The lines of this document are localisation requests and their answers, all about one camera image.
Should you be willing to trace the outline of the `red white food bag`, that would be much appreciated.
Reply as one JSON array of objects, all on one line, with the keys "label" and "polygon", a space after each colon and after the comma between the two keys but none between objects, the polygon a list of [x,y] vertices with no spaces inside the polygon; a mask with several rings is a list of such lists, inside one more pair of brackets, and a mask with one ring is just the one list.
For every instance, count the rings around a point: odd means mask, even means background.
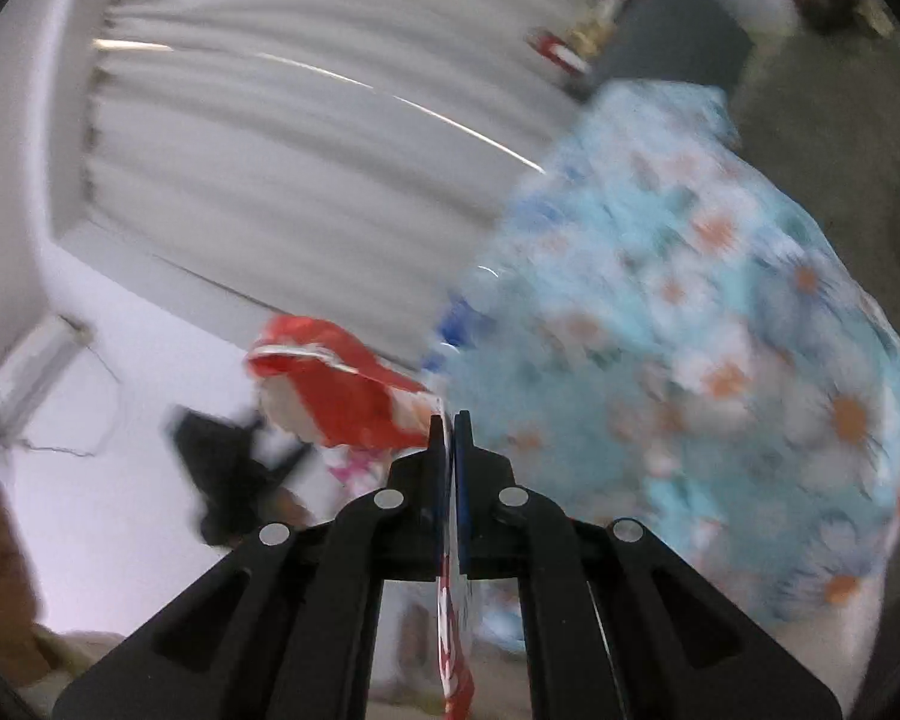
[{"label": "red white food bag", "polygon": [[466,592],[460,589],[453,514],[452,421],[442,399],[386,366],[352,333],[313,317],[271,319],[248,351],[247,366],[258,380],[265,416],[320,445],[349,500],[381,488],[401,454],[437,445],[437,668],[443,715],[468,717],[475,680],[460,619]]}]

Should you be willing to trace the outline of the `floral blue bed sheet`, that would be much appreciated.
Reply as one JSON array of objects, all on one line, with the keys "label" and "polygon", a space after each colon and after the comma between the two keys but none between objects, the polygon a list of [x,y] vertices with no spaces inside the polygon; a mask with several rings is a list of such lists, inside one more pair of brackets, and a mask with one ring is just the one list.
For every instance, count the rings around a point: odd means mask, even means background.
[{"label": "floral blue bed sheet", "polygon": [[779,626],[888,566],[900,338],[735,137],[718,89],[606,86],[476,260],[502,270],[499,341],[428,379],[521,484],[639,518]]}]

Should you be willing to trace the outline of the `grey window curtain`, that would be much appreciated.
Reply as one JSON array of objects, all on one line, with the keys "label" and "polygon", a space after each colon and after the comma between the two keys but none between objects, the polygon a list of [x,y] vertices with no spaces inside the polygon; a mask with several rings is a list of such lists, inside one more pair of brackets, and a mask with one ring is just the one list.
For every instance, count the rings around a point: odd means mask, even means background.
[{"label": "grey window curtain", "polygon": [[56,240],[218,337],[331,320],[411,366],[577,107],[583,0],[59,0]]}]

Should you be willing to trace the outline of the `red thermos bottle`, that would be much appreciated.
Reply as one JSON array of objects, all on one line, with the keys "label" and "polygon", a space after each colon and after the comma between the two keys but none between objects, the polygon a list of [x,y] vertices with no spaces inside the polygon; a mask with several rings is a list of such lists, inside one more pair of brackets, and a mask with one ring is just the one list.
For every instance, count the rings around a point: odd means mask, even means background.
[{"label": "red thermos bottle", "polygon": [[557,36],[549,29],[532,29],[526,34],[525,43],[536,54],[541,55],[543,59],[559,67],[567,75],[578,78],[579,76],[587,75],[590,71],[589,62],[583,60],[562,37]]}]

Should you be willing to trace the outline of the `Pepsi plastic bottle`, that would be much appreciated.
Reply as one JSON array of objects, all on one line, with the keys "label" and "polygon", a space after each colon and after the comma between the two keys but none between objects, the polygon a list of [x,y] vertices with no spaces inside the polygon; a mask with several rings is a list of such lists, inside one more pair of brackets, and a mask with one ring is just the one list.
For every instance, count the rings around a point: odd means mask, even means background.
[{"label": "Pepsi plastic bottle", "polygon": [[452,377],[499,341],[502,286],[498,266],[476,265],[448,293],[421,359],[427,377]]}]

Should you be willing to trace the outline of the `grey bedside cabinet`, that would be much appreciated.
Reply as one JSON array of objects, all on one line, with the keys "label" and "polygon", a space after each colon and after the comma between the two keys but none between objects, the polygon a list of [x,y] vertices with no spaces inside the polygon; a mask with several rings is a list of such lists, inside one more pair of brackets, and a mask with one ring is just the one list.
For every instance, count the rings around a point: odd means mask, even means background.
[{"label": "grey bedside cabinet", "polygon": [[751,49],[751,37],[718,0],[631,0],[589,73],[562,91],[586,103],[613,80],[663,80],[731,94]]}]

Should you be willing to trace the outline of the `yellow snack wrappers pile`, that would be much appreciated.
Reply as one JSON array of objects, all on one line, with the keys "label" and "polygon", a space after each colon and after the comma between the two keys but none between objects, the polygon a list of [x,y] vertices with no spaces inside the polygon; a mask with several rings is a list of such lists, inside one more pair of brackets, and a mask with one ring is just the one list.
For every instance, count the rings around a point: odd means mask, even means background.
[{"label": "yellow snack wrappers pile", "polygon": [[630,1],[589,0],[566,36],[566,43],[580,59],[590,62],[601,54]]}]

